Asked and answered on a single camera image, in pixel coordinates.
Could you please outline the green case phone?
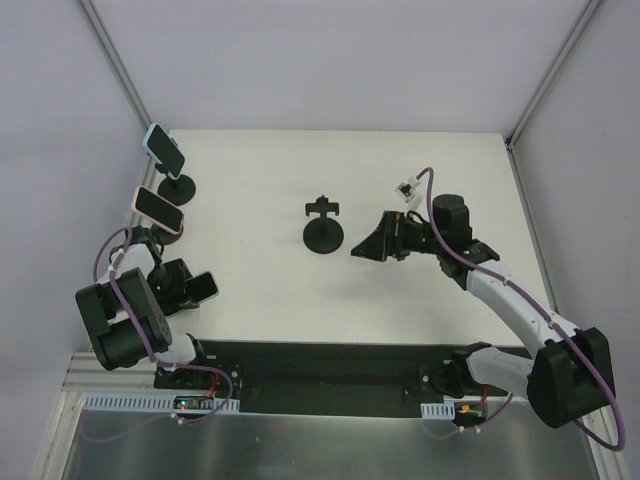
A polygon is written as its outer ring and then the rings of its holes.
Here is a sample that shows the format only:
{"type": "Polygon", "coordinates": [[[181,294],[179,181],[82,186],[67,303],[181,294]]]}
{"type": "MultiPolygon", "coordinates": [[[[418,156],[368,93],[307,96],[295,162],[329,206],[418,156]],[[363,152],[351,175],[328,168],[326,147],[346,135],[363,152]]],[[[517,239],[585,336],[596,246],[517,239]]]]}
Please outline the green case phone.
{"type": "Polygon", "coordinates": [[[186,281],[186,294],[195,304],[206,302],[219,294],[219,286],[211,272],[205,272],[186,281]]]}

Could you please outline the black stand with brown base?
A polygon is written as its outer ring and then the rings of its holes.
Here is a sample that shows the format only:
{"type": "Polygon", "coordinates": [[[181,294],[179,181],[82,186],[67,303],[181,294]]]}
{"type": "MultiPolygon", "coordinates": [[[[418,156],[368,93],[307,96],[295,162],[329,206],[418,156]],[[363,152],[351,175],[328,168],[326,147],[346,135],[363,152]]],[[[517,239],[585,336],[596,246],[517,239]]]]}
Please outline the black stand with brown base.
{"type": "Polygon", "coordinates": [[[173,234],[157,226],[153,226],[150,229],[150,235],[156,244],[162,246],[171,245],[182,237],[181,233],[173,234]]]}

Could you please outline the black tall corner phone stand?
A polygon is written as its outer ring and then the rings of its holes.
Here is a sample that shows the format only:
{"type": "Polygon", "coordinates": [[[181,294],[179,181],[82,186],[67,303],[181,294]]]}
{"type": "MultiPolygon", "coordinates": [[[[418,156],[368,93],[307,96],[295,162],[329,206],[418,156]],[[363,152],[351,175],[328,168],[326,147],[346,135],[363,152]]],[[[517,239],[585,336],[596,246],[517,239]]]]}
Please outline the black tall corner phone stand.
{"type": "Polygon", "coordinates": [[[340,223],[330,214],[338,216],[339,203],[331,202],[326,196],[321,195],[314,202],[305,204],[305,215],[317,214],[318,217],[310,220],[303,230],[303,243],[313,253],[326,255],[338,250],[344,241],[344,230],[340,223]]]}

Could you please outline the pink case phone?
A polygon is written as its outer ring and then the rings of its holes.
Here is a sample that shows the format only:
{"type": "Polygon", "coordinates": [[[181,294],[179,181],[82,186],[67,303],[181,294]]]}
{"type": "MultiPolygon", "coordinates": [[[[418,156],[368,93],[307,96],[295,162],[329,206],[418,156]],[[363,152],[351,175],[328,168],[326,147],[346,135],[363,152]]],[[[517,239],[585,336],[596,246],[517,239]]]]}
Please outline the pink case phone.
{"type": "Polygon", "coordinates": [[[183,211],[144,186],[135,189],[131,209],[173,235],[182,231],[183,211]]]}

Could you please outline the black round base phone stand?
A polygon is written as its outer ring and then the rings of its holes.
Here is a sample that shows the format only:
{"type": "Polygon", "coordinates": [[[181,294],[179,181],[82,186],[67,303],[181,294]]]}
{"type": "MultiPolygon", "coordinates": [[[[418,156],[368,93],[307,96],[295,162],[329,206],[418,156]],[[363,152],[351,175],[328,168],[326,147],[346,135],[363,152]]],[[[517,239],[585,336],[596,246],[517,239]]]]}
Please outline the black round base phone stand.
{"type": "Polygon", "coordinates": [[[155,168],[165,176],[156,191],[160,197],[176,206],[185,205],[193,199],[196,194],[196,184],[191,177],[181,174],[177,180],[174,180],[161,165],[156,165],[155,168]]]}

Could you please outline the light blue case phone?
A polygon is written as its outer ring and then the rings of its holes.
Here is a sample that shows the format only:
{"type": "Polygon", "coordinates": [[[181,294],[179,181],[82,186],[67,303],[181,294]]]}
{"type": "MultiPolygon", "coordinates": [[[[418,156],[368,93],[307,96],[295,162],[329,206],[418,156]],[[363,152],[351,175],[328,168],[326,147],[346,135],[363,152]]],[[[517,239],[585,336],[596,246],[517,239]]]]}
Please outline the light blue case phone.
{"type": "Polygon", "coordinates": [[[152,123],[149,126],[143,138],[143,147],[167,177],[172,180],[180,178],[185,156],[160,124],[152,123]]]}

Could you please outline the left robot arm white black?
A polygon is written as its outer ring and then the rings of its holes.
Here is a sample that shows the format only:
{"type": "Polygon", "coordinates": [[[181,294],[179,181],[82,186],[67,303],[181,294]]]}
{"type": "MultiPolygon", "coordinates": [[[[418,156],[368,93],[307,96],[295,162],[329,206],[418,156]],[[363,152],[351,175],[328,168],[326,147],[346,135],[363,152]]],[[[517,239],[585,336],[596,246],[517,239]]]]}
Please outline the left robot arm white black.
{"type": "Polygon", "coordinates": [[[204,387],[211,365],[200,340],[174,334],[170,316],[197,309],[219,293],[209,272],[193,275],[181,258],[162,261],[163,245],[153,229],[119,229],[124,243],[109,251],[103,276],[93,266],[93,284],[75,294],[97,360],[108,371],[148,358],[176,370],[188,388],[204,387]]]}

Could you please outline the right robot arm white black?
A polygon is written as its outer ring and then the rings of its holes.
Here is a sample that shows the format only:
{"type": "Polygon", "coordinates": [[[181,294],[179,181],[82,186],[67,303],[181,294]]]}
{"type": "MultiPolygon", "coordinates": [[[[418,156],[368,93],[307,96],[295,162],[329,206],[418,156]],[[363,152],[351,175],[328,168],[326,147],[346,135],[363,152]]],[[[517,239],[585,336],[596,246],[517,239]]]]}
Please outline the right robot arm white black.
{"type": "Polygon", "coordinates": [[[460,399],[482,386],[497,387],[525,398],[552,428],[611,405],[615,384],[604,334],[577,327],[516,285],[499,255],[473,237],[461,196],[437,196],[432,214],[425,220],[413,211],[384,212],[352,256],[377,262],[412,253],[435,256],[443,273],[488,306],[528,353],[519,357],[486,342],[462,347],[436,368],[433,388],[460,399]]]}

